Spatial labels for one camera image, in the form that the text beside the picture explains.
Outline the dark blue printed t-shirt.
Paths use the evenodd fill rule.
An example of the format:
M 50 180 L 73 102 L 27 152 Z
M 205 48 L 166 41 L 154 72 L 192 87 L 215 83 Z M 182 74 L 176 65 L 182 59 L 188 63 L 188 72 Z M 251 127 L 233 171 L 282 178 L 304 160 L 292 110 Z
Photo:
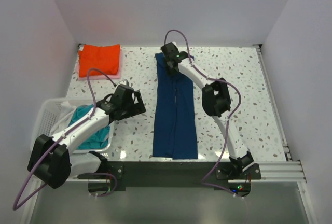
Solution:
M 168 75 L 162 53 L 156 53 L 155 58 L 158 86 L 153 156 L 181 160 L 197 159 L 193 83 L 182 74 Z

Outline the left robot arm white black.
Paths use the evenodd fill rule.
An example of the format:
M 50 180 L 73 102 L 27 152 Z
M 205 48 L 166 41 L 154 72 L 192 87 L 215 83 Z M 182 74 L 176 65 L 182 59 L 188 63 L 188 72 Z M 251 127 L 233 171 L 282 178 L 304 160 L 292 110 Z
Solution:
M 145 111 L 140 91 L 119 84 L 114 93 L 96 101 L 74 124 L 52 136 L 40 135 L 34 143 L 27 170 L 53 189 L 59 188 L 69 177 L 96 173 L 108 160 L 96 151 L 75 154 L 75 150 L 92 134 L 114 121 Z

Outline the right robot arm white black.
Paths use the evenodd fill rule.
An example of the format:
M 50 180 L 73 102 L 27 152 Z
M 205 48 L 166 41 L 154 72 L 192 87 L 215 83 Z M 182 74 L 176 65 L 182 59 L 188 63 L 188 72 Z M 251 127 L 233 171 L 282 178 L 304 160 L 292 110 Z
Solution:
M 179 51 L 174 43 L 161 47 L 166 71 L 171 75 L 182 74 L 189 78 L 202 91 L 202 108 L 213 118 L 224 139 L 224 148 L 228 149 L 229 165 L 221 171 L 226 176 L 243 175 L 253 164 L 254 159 L 249 148 L 230 119 L 234 113 L 231 110 L 231 97 L 228 83 L 225 79 L 211 78 L 198 67 L 188 52 Z

